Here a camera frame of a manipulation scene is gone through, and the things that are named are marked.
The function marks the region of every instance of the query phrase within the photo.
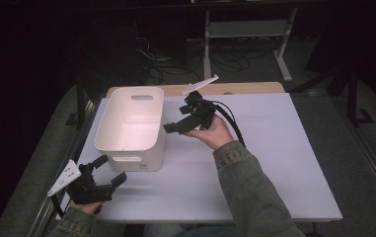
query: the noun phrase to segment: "bin handle cutout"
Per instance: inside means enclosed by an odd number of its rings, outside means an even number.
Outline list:
[[[135,95],[131,96],[131,99],[133,101],[152,101],[154,100],[154,97],[149,95]]]
[[[141,162],[141,157],[138,156],[131,156],[131,157],[113,157],[114,161],[120,161],[120,162]]]

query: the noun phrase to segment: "human hand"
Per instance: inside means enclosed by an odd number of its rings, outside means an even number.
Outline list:
[[[227,123],[216,115],[212,118],[212,125],[209,129],[200,127],[185,133],[185,135],[198,138],[214,150],[234,140]]]
[[[86,214],[94,214],[98,208],[102,208],[103,204],[103,201],[89,204],[76,204],[73,200],[70,201],[70,207],[81,210]]]

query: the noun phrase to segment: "white storage bin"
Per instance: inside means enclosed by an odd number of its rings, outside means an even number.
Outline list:
[[[164,92],[158,87],[116,89],[105,108],[95,146],[117,171],[156,171],[164,157]]]

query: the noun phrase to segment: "person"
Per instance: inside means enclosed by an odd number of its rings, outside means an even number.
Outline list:
[[[233,138],[221,117],[214,116],[209,129],[200,127],[185,135],[200,139],[214,150],[212,154],[218,179],[233,216],[235,230],[225,225],[195,225],[189,228],[180,225],[182,228],[177,230],[178,237],[221,236],[223,233],[247,237],[305,236],[292,221],[287,207],[263,172],[258,159]],[[93,213],[100,205],[101,203],[87,205],[72,203],[71,208],[67,210],[50,236],[91,236],[96,222]],[[147,227],[144,234],[148,235],[154,231],[157,233],[156,227],[153,225],[153,231]]]

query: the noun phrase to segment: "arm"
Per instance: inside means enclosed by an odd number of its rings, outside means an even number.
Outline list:
[[[234,221],[244,236],[304,236],[258,159],[234,141],[224,120],[214,117],[208,130],[192,130],[213,152],[218,178]]]
[[[95,213],[96,209],[102,206],[102,204],[102,202],[75,204],[71,201],[70,208],[68,208],[63,218],[58,222],[49,236],[92,236],[96,225],[96,219],[93,213]]]

